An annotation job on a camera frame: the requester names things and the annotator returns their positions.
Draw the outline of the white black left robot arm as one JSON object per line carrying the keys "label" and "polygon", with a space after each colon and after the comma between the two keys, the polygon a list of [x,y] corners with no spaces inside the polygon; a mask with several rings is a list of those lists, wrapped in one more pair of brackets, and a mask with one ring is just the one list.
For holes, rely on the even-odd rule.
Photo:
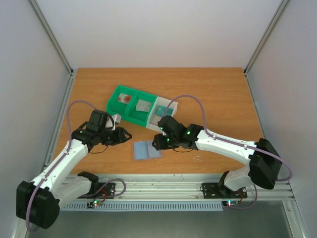
{"label": "white black left robot arm", "polygon": [[16,216],[26,221],[27,228],[34,224],[47,229],[56,221],[61,208],[77,198],[113,198],[114,180],[100,183],[99,177],[89,172],[80,172],[73,181],[64,180],[73,168],[86,157],[94,146],[105,147],[124,143],[132,135],[118,127],[119,114],[93,110],[90,119],[70,135],[65,148],[54,161],[30,182],[22,181],[16,190]]}

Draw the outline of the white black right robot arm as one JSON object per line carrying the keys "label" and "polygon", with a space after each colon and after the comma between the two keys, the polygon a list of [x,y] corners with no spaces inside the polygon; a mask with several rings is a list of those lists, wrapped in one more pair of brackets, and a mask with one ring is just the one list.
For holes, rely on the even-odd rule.
{"label": "white black right robot arm", "polygon": [[171,116],[164,116],[158,126],[162,133],[155,135],[152,142],[158,151],[179,147],[202,150],[229,157],[244,165],[241,169],[223,173],[217,184],[221,195],[228,197],[251,185],[268,190],[274,188],[282,163],[268,140],[237,140],[206,130],[200,125],[184,126]]}

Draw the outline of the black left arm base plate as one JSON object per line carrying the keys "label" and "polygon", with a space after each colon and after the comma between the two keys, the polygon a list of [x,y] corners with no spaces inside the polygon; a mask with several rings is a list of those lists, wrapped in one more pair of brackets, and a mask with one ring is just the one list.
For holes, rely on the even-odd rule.
{"label": "black left arm base plate", "polygon": [[116,184],[114,182],[111,182],[104,186],[98,193],[96,194],[84,194],[78,199],[95,199],[98,197],[105,197],[105,196],[113,196],[116,191]]}

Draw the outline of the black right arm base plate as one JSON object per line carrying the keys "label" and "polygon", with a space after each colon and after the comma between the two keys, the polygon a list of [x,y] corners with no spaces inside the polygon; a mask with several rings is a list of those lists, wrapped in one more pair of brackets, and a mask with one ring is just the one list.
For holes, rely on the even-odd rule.
{"label": "black right arm base plate", "polygon": [[204,199],[233,199],[247,198],[246,189],[243,187],[238,191],[232,191],[227,187],[219,188],[216,182],[205,182],[200,186],[200,191],[203,193]]}

